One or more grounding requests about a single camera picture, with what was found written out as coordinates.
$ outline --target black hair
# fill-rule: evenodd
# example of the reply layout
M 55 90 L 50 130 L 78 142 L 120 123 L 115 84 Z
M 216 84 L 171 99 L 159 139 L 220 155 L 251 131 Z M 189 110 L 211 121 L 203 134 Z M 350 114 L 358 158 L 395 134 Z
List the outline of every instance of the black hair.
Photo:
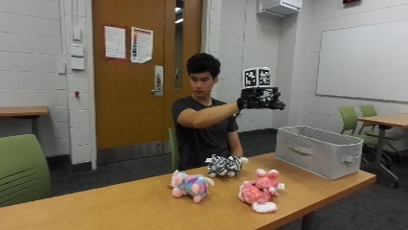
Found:
M 219 75 L 219 60 L 207 53 L 193 54 L 187 60 L 187 73 L 188 75 L 199 74 L 208 71 L 213 79 Z

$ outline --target whiteboard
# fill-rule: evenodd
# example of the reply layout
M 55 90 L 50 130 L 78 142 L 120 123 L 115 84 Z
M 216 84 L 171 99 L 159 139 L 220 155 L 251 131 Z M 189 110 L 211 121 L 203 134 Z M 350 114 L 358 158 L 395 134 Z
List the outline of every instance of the whiteboard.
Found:
M 316 94 L 408 101 L 408 20 L 322 32 Z

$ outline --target chair backrest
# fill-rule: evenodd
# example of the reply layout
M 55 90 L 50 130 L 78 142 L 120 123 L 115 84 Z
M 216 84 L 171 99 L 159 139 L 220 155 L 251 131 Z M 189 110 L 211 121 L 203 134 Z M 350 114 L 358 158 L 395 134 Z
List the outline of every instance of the chair backrest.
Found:
M 358 117 L 356 110 L 352 106 L 340 106 L 338 111 L 342 118 L 342 129 L 341 132 L 350 130 L 350 134 L 354 133 L 357 128 Z
M 0 138 L 0 207 L 49 197 L 46 158 L 33 134 Z
M 360 105 L 360 111 L 361 111 L 361 116 L 362 117 L 373 117 L 373 116 L 377 116 L 377 111 L 373 107 L 372 104 L 362 104 Z M 358 134 L 361 134 L 361 130 L 365 128 L 365 127 L 372 127 L 372 129 L 374 128 L 374 124 L 369 123 L 369 122 L 364 122 L 361 123 L 361 128 L 360 128 L 360 131 L 358 131 Z
M 168 127 L 170 135 L 170 145 L 171 145 L 171 169 L 172 171 L 179 170 L 179 156 L 178 156 L 178 144 L 176 144 L 176 135 L 175 128 Z

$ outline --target green chair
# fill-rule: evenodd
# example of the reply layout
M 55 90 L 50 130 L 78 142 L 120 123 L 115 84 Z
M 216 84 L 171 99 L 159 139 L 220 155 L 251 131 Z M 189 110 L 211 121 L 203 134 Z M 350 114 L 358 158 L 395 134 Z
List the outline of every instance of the green chair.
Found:
M 49 197 L 46 158 L 33 134 L 0 138 L 0 207 Z
M 358 117 L 357 117 L 357 113 L 356 113 L 354 108 L 352 106 L 340 106 L 338 111 L 340 111 L 341 119 L 342 119 L 342 128 L 341 128 L 340 133 L 344 134 L 345 131 L 349 131 L 349 134 L 346 134 L 346 135 L 361 138 L 362 144 L 366 147 L 376 149 L 377 148 L 377 142 L 378 142 L 377 137 L 372 137 L 372 136 L 366 136 L 366 135 L 361 135 L 361 134 L 354 134 L 356 129 L 357 129 L 357 123 L 358 123 Z M 382 154 L 382 158 L 385 158 L 385 160 L 382 159 L 382 161 L 384 161 L 386 167 L 389 167 L 390 163 L 392 163 L 392 159 L 385 154 Z
M 361 116 L 362 117 L 373 117 L 373 116 L 377 116 L 377 111 L 373 107 L 372 104 L 362 104 L 360 105 L 360 111 L 361 111 Z M 378 130 L 373 130 L 373 128 L 376 127 L 374 124 L 370 124 L 368 122 L 364 122 L 361 124 L 361 128 L 360 128 L 360 131 L 358 131 L 358 134 L 361 134 L 362 130 L 365 127 L 370 127 L 370 130 L 365 131 L 364 134 L 366 136 L 372 136 L 372 137 L 377 137 L 380 134 L 378 134 Z M 399 141 L 403 139 L 403 135 L 401 134 L 397 134 L 397 133 L 392 133 L 392 132 L 385 132 L 385 140 L 388 141 Z M 394 151 L 394 153 L 397 154 L 398 158 L 397 160 L 401 160 L 402 158 L 402 153 L 395 150 L 395 148 L 393 147 L 392 144 L 388 143 L 388 146 L 392 148 L 392 150 Z
M 175 171 L 179 170 L 179 156 L 178 156 L 178 144 L 176 144 L 176 135 L 174 127 L 168 127 L 168 136 L 170 136 L 170 146 L 171 146 L 171 169 L 172 171 Z

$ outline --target black and white plush toy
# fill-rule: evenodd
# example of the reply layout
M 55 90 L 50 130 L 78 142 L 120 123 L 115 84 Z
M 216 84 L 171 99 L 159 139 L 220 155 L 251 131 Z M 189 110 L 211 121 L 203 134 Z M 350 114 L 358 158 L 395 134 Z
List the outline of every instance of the black and white plush toy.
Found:
M 241 170 L 241 164 L 247 163 L 248 159 L 239 156 L 228 156 L 225 158 L 212 154 L 211 158 L 205 158 L 204 162 L 207 163 L 208 177 L 215 177 L 216 175 L 233 177 Z
M 204 162 L 207 163 L 205 169 L 208 177 L 227 174 L 228 170 L 225 157 L 212 154 L 211 158 L 205 158 Z
M 233 177 L 241 170 L 241 164 L 245 164 L 248 159 L 239 156 L 228 156 L 227 158 L 227 176 Z

